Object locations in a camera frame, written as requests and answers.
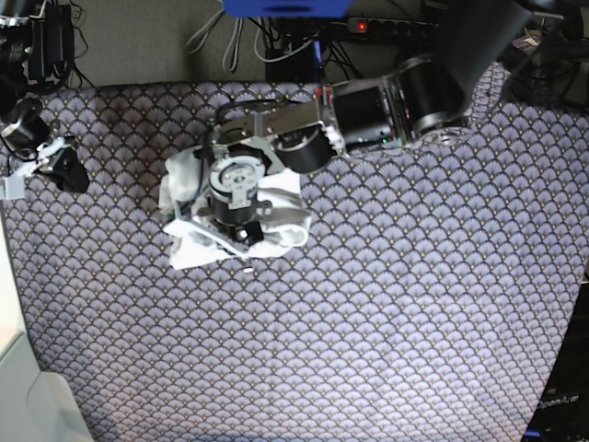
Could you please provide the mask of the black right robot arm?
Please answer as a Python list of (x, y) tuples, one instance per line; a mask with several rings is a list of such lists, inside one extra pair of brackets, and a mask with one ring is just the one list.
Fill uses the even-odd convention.
[(65, 86), (74, 62), (69, 7), (55, 1), (1, 3), (1, 147), (16, 169), (1, 175), (1, 198), (24, 197), (25, 180), (41, 176), (62, 192), (82, 194), (89, 178), (75, 140), (41, 118), (40, 99)]

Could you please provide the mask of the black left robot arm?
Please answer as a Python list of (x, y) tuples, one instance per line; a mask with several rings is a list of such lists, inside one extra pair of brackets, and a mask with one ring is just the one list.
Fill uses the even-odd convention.
[(263, 239), (262, 218), (273, 212), (259, 199), (262, 179), (284, 169), (309, 174), (357, 149), (413, 146), (462, 125), (479, 79), (532, 13), (527, 1), (454, 1), (433, 50), (392, 74), (324, 86), (309, 102), (216, 125), (202, 146), (209, 163), (206, 206), (197, 213), (203, 234), (243, 253)]

